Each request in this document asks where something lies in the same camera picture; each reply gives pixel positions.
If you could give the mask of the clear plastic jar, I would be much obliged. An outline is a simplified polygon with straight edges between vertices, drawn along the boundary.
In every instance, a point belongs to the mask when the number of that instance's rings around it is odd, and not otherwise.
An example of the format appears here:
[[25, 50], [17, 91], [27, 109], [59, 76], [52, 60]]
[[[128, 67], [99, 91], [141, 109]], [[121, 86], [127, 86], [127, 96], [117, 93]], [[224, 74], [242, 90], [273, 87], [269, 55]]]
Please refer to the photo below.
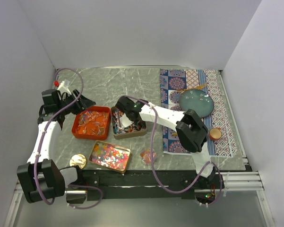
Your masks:
[[144, 165], [151, 165], [151, 159], [153, 159], [153, 162], [156, 160], [156, 152], [154, 149], [152, 149], [152, 153], [150, 151], [150, 148], [144, 149], [140, 152], [140, 159], [142, 164]]

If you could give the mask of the gold jar lid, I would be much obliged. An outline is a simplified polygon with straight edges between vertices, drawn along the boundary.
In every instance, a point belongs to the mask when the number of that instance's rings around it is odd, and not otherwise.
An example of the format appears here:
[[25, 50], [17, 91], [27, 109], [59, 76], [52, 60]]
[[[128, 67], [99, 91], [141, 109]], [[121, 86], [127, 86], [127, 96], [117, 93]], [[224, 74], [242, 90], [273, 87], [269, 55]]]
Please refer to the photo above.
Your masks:
[[87, 159], [82, 154], [73, 155], [69, 161], [70, 166], [78, 166], [80, 169], [85, 168], [86, 164], [87, 164]]

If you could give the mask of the teal ceramic plate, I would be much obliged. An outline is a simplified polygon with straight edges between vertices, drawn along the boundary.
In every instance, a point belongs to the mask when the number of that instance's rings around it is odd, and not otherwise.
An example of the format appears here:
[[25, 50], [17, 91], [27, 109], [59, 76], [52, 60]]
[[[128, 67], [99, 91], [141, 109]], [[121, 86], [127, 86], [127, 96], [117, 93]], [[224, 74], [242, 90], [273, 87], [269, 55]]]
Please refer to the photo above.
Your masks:
[[191, 109], [194, 110], [200, 118], [204, 118], [213, 112], [214, 102], [206, 92], [194, 89], [180, 94], [179, 106], [182, 111]]

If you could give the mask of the copper cup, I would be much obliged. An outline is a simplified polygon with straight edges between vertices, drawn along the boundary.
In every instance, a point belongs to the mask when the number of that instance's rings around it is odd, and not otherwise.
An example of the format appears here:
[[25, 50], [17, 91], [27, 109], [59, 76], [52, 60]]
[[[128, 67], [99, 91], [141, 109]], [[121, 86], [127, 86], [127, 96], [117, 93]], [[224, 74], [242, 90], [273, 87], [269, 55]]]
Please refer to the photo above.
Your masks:
[[222, 131], [221, 128], [212, 128], [209, 133], [209, 138], [213, 141], [219, 140], [222, 137]]

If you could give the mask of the beige tin of small lollipops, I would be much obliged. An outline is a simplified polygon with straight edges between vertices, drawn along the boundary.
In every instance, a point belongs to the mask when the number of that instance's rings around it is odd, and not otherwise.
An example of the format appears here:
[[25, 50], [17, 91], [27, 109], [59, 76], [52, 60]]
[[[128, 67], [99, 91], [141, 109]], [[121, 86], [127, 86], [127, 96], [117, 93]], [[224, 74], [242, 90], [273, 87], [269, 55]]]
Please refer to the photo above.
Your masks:
[[122, 116], [123, 112], [118, 110], [115, 106], [111, 108], [112, 131], [115, 139], [120, 140], [146, 135], [147, 129], [144, 121], [138, 121], [128, 127], [121, 128], [119, 124], [119, 117]]

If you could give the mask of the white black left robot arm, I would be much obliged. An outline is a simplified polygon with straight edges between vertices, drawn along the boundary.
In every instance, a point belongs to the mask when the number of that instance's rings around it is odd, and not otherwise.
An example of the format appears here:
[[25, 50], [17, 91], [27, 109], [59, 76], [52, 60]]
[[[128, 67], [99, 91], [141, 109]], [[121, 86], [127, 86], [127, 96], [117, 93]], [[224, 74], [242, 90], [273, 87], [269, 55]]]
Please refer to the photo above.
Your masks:
[[79, 166], [58, 169], [52, 159], [65, 116], [80, 114], [96, 103], [76, 89], [70, 94], [48, 89], [42, 92], [42, 99], [34, 150], [27, 163], [17, 168], [17, 176], [27, 202], [45, 200], [52, 204], [64, 195], [66, 187], [79, 190], [85, 183]]

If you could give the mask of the patterned blue placemat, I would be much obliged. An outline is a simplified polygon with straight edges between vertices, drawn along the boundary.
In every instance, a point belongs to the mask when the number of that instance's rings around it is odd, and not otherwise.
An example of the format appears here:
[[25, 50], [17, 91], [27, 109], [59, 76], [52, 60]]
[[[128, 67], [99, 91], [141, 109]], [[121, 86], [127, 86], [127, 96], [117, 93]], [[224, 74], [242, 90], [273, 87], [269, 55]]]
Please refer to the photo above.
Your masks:
[[215, 70], [160, 70], [161, 106], [173, 111], [194, 110], [209, 131], [221, 137], [207, 142], [211, 156], [232, 157], [237, 153], [234, 133]]

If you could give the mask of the gold tin of star candies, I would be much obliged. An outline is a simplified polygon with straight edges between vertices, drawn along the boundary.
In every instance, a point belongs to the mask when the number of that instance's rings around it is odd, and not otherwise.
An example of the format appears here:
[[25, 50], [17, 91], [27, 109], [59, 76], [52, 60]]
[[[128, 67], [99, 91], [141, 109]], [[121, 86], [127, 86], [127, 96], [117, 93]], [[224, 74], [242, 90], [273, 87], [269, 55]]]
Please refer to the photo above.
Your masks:
[[96, 141], [89, 161], [115, 172], [125, 173], [131, 157], [131, 150], [111, 143]]

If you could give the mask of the orange tin of lollipops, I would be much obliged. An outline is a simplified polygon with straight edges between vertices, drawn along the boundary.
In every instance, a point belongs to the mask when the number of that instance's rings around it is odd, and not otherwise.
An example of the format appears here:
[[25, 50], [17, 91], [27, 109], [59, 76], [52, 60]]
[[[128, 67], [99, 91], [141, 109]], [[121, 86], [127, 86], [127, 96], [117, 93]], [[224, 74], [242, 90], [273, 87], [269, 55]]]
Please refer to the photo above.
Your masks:
[[76, 115], [71, 132], [77, 139], [106, 140], [110, 122], [109, 107], [92, 106]]

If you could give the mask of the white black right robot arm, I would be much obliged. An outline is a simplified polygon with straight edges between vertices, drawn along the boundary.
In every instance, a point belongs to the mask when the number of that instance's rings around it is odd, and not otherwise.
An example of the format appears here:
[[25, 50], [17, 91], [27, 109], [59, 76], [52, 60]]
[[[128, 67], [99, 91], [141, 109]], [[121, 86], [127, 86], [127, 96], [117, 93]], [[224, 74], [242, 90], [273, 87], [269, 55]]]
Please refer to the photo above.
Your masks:
[[200, 187], [209, 188], [214, 183], [216, 168], [211, 163], [207, 147], [208, 129], [194, 110], [173, 111], [153, 103], [129, 96], [121, 96], [116, 107], [123, 112], [120, 123], [123, 127], [139, 120], [153, 122], [175, 131], [181, 146], [193, 158], [197, 181]]

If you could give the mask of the black aluminium mounting rail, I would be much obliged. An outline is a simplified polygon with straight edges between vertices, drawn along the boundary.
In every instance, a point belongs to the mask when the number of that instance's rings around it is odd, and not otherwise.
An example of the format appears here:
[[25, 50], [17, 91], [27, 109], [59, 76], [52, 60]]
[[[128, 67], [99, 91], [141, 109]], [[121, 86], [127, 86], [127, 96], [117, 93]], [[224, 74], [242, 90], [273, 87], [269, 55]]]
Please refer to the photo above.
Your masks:
[[212, 205], [230, 191], [258, 191], [263, 188], [258, 172], [219, 172], [215, 167], [207, 178], [195, 170], [81, 170], [69, 166], [59, 170], [52, 160], [45, 164], [25, 164], [17, 169], [24, 196], [29, 203], [44, 201], [51, 205], [67, 187], [84, 190], [89, 201], [102, 199], [201, 198]]

